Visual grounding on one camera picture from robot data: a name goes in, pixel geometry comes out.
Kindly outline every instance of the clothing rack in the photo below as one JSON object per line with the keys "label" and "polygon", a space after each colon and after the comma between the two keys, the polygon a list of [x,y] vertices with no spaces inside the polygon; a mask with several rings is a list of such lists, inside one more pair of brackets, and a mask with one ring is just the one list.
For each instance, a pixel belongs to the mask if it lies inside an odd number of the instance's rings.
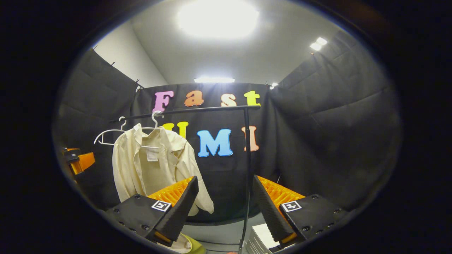
{"label": "clothing rack", "polygon": [[[247,160],[247,172],[246,172],[246,215],[243,222],[243,231],[242,231],[242,238],[240,239],[239,243],[239,254],[242,253],[242,246],[243,242],[245,240],[245,233],[246,233],[246,226],[248,223],[248,214],[250,212],[250,193],[251,193],[251,140],[250,140],[250,118],[249,118],[249,109],[259,109],[259,105],[250,105],[250,106],[234,106],[234,107],[210,107],[210,108],[190,108],[190,109],[179,109],[179,110],[173,110],[173,111],[163,111],[162,113],[159,113],[156,116],[162,116],[162,115],[172,115],[172,114],[179,114],[179,113],[198,113],[198,112],[209,112],[209,111],[231,111],[231,110],[243,110],[243,117],[245,120],[245,140],[246,140],[246,160]],[[122,118],[122,120],[129,120],[129,119],[138,119],[138,118],[150,118],[152,117],[152,114],[144,114],[144,115],[138,115],[138,116],[132,116],[127,118]]]}

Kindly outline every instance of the black fabric backdrop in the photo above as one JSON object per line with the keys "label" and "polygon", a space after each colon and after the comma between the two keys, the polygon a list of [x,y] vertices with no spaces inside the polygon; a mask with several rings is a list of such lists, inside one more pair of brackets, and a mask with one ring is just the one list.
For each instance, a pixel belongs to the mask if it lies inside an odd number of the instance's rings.
{"label": "black fabric backdrop", "polygon": [[[136,84],[90,51],[68,84],[60,110],[60,130],[69,147],[93,151],[96,164],[77,181],[100,209],[119,203],[111,168],[112,147],[93,145],[94,138],[120,124],[108,124],[120,116],[148,114],[155,93],[174,91],[165,110],[186,109],[186,94],[200,90],[204,103],[219,107],[222,94],[234,94],[238,105],[247,105],[244,94],[260,95],[259,110],[250,110],[256,126],[259,150],[252,152],[252,174],[258,174],[303,195],[320,194],[352,210],[374,197],[390,176],[401,143],[401,123],[396,95],[376,60],[349,35],[339,32],[321,52],[303,62],[279,85],[269,90],[259,84],[183,84],[140,89]],[[245,125],[242,111],[183,113],[158,118],[159,126],[189,123],[186,138],[215,212],[200,210],[188,222],[224,224],[245,214]],[[154,127],[150,118],[129,120]],[[216,137],[231,129],[232,156],[198,157],[197,132]],[[105,136],[114,142],[117,135]],[[251,196],[250,216],[259,212]]]}

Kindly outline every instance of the orange ribbed pad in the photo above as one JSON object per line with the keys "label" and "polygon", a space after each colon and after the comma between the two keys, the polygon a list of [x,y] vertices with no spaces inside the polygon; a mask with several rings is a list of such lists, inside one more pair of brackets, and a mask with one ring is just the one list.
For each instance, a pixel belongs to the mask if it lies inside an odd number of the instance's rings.
{"label": "orange ribbed pad", "polygon": [[188,183],[193,179],[193,177],[189,177],[182,181],[179,181],[173,185],[165,187],[158,192],[147,196],[148,198],[152,198],[155,200],[160,200],[164,202],[171,203],[173,207],[176,205],[177,201],[184,193],[184,190],[187,188]]}
{"label": "orange ribbed pad", "polygon": [[278,209],[279,213],[284,219],[285,217],[283,213],[279,210],[279,205],[305,197],[270,180],[267,180],[260,176],[257,177],[270,196],[270,199],[273,201],[273,204],[276,206],[276,209]]}

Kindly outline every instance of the shirt sleeve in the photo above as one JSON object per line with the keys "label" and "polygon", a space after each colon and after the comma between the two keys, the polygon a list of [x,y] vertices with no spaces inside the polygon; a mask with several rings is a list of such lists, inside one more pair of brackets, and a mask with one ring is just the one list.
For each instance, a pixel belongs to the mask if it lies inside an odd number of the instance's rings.
{"label": "shirt sleeve", "polygon": [[[202,179],[201,172],[199,172],[199,168],[195,160],[194,150],[188,142],[179,153],[176,171],[178,171],[177,173],[181,174],[184,179],[195,175],[197,176],[199,191],[195,199],[195,205],[212,214],[214,210],[213,201],[212,199],[210,199],[206,185],[204,184],[204,180]],[[188,215],[193,216],[197,212],[197,209],[194,209],[192,207]]]}

